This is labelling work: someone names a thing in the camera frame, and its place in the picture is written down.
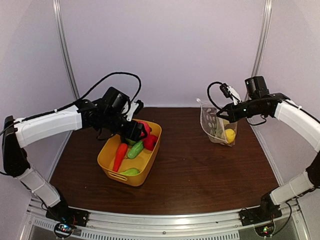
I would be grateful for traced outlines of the clear dotted zip bag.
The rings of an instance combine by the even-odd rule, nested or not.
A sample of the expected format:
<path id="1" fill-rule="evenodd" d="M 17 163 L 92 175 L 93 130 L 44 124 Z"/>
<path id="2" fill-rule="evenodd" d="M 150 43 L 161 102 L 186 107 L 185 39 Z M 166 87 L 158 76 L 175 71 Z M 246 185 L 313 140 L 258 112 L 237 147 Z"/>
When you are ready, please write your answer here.
<path id="1" fill-rule="evenodd" d="M 236 139 L 233 143 L 228 144 L 225 130 L 233 129 L 237 136 L 238 123 L 230 123 L 217 117 L 218 109 L 214 107 L 208 101 L 202 101 L 197 98 L 196 101 L 200 105 L 200 125 L 202 130 L 208 136 L 209 140 L 214 144 L 221 144 L 232 147 L 236 143 Z"/>

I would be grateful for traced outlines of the yellow toy apple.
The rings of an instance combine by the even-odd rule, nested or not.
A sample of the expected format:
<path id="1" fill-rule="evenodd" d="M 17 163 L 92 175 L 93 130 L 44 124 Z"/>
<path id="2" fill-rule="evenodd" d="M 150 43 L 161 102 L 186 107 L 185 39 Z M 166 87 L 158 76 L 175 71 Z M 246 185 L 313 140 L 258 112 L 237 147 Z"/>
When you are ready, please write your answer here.
<path id="1" fill-rule="evenodd" d="M 225 134 L 225 137 L 226 137 L 228 144 L 231 144 L 235 141 L 236 132 L 233 129 L 231 129 L 231 128 L 226 129 L 224 131 L 224 134 Z"/>

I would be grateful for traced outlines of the yellow plastic basket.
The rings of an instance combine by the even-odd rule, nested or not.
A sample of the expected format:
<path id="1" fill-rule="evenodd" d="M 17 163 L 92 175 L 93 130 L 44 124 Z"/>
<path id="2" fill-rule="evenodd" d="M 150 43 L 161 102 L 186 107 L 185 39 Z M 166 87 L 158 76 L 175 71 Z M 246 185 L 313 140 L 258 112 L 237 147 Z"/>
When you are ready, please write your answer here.
<path id="1" fill-rule="evenodd" d="M 133 159 L 125 156 L 117 172 L 113 171 L 113 166 L 117 150 L 122 143 L 121 137 L 119 135 L 113 136 L 101 149 L 97 157 L 97 162 L 110 179 L 133 187 L 138 187 L 145 182 L 158 154 L 162 135 L 162 127 L 159 124 L 151 121 L 147 121 L 147 123 L 152 128 L 151 133 L 158 137 L 154 149 L 152 151 L 143 149 L 142 152 Z M 131 176 L 122 174 L 122 172 L 132 168 L 138 169 L 139 173 Z"/>

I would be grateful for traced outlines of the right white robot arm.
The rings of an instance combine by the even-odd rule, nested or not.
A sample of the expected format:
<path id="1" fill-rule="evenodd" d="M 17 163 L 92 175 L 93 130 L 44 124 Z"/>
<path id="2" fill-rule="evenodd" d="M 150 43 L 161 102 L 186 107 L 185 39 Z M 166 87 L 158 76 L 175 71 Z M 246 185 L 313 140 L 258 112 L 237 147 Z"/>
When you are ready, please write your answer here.
<path id="1" fill-rule="evenodd" d="M 271 93 L 263 76 L 254 76 L 244 81 L 248 99 L 241 100 L 239 94 L 227 83 L 220 83 L 219 88 L 231 103 L 220 107 L 217 116 L 237 122 L 254 116 L 273 118 L 285 125 L 277 136 L 277 141 L 289 156 L 297 154 L 303 147 L 314 150 L 312 160 L 305 163 L 305 169 L 286 183 L 272 190 L 262 198 L 262 206 L 256 210 L 259 220 L 268 220 L 275 212 L 276 206 L 293 198 L 299 198 L 320 187 L 320 121 L 292 101 L 283 93 Z"/>

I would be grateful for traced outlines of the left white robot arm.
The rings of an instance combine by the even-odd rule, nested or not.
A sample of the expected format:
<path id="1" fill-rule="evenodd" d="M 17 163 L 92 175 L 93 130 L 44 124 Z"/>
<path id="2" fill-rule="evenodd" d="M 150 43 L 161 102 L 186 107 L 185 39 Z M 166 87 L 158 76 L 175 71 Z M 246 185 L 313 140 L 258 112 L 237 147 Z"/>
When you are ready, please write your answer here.
<path id="1" fill-rule="evenodd" d="M 62 107 L 26 118 L 6 117 L 2 135 L 2 158 L 4 174 L 18 179 L 38 196 L 61 222 L 72 218 L 72 211 L 62 203 L 58 190 L 45 180 L 28 162 L 25 147 L 64 132 L 93 128 L 109 130 L 132 141 L 147 136 L 142 123 L 133 116 L 144 107 L 141 100 L 133 101 L 110 87 L 103 97 L 90 101 L 78 99 L 68 107 Z"/>

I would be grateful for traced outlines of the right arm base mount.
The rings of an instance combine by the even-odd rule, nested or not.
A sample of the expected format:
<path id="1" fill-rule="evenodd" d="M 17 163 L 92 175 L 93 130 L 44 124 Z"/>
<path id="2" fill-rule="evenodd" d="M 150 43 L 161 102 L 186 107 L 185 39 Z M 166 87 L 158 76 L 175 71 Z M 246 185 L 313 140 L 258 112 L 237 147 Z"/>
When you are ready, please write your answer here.
<path id="1" fill-rule="evenodd" d="M 266 193 L 260 198 L 259 206 L 242 208 L 238 214 L 242 226 L 268 222 L 282 216 L 280 206 L 273 203 L 269 193 Z"/>

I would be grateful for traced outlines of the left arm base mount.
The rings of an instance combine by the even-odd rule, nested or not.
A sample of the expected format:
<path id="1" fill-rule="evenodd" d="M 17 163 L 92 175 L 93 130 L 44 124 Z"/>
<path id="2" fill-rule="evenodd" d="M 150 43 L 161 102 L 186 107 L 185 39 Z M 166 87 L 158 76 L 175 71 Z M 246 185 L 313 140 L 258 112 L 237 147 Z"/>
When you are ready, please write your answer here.
<path id="1" fill-rule="evenodd" d="M 66 199 L 63 196 L 60 196 L 60 201 L 56 205 L 47 207 L 45 216 L 48 219 L 56 220 L 65 224 L 86 227 L 89 212 L 69 207 Z"/>

